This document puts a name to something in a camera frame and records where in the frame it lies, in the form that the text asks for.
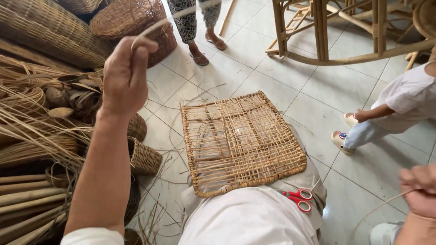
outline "sandal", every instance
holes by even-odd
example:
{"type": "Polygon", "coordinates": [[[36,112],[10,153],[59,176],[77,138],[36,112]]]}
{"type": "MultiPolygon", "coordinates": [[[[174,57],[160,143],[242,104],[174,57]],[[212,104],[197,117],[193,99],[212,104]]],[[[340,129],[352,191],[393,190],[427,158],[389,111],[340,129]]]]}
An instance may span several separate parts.
{"type": "Polygon", "coordinates": [[[350,125],[350,127],[353,127],[354,125],[358,124],[359,121],[357,121],[356,116],[354,116],[354,113],[349,112],[344,114],[345,122],[350,125]]]}
{"type": "Polygon", "coordinates": [[[220,39],[218,42],[214,42],[211,39],[209,39],[208,34],[206,33],[204,35],[206,38],[206,41],[210,42],[211,44],[215,45],[215,47],[221,51],[224,51],[227,48],[227,44],[225,44],[224,40],[220,39]]]}
{"type": "Polygon", "coordinates": [[[194,56],[192,55],[192,53],[189,52],[189,56],[191,56],[191,58],[194,60],[194,62],[195,62],[197,65],[205,66],[205,65],[208,65],[208,64],[209,64],[209,60],[208,60],[208,58],[206,58],[206,57],[204,56],[204,53],[203,53],[200,57],[196,57],[196,58],[194,58],[194,56]],[[207,61],[206,61],[206,62],[201,62],[200,59],[202,59],[202,58],[205,58],[207,61]]]}
{"type": "Polygon", "coordinates": [[[356,149],[348,149],[344,147],[344,141],[347,137],[347,133],[342,133],[341,131],[333,131],[331,133],[331,141],[345,154],[345,155],[353,155],[356,149]]]}

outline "leopard print pants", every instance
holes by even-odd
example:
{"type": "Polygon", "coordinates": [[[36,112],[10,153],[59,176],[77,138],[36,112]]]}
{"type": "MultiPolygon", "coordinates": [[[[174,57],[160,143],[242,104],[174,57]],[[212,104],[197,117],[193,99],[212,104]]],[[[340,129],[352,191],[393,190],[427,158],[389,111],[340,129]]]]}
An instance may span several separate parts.
{"type": "MultiPolygon", "coordinates": [[[[171,14],[175,14],[179,11],[195,6],[195,4],[195,0],[168,0],[171,14]]],[[[221,3],[201,10],[204,16],[204,22],[206,23],[206,28],[215,26],[220,10],[221,3]]],[[[176,22],[176,26],[179,30],[180,36],[182,37],[182,41],[186,44],[193,42],[195,35],[197,34],[197,18],[195,13],[174,19],[174,21],[176,22]]]]}

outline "beige pants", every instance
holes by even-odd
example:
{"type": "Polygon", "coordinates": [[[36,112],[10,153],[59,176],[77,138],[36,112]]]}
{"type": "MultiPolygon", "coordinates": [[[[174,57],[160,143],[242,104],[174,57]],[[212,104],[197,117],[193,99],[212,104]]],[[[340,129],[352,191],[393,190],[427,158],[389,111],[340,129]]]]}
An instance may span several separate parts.
{"type": "MultiPolygon", "coordinates": [[[[304,146],[298,136],[297,131],[294,127],[288,124],[294,136],[297,138],[298,143],[304,146]]],[[[276,191],[293,191],[296,192],[298,189],[306,188],[312,190],[313,198],[310,200],[312,204],[312,210],[307,214],[312,223],[313,229],[317,231],[317,238],[320,239],[320,227],[323,223],[323,209],[326,204],[327,189],[324,187],[317,168],[307,155],[307,167],[302,173],[292,175],[281,180],[277,180],[273,183],[266,184],[266,186],[271,187],[276,191]]],[[[188,189],[186,189],[181,194],[182,202],[184,206],[184,213],[182,216],[182,230],[188,225],[193,214],[197,209],[207,200],[207,198],[199,198],[195,195],[192,183],[189,183],[188,189]]]]}

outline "red scissors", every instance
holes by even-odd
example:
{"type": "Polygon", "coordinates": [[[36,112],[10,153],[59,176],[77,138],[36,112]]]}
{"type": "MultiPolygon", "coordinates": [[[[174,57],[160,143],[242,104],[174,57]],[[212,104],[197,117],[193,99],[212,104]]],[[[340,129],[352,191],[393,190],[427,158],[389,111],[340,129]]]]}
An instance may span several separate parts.
{"type": "Polygon", "coordinates": [[[302,212],[310,212],[312,210],[312,206],[307,200],[312,199],[312,192],[308,189],[300,189],[298,192],[290,192],[290,191],[284,191],[283,196],[288,197],[288,199],[291,199],[297,204],[297,207],[302,212]]]}

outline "white pants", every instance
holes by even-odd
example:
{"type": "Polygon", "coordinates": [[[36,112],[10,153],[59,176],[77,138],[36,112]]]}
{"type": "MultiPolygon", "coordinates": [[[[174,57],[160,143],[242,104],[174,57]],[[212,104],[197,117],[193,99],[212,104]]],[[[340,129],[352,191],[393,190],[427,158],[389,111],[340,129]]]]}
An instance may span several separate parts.
{"type": "Polygon", "coordinates": [[[344,147],[348,149],[356,149],[359,146],[368,144],[374,140],[381,139],[388,134],[398,132],[391,131],[379,127],[371,122],[371,120],[354,125],[344,141],[344,147]]]}

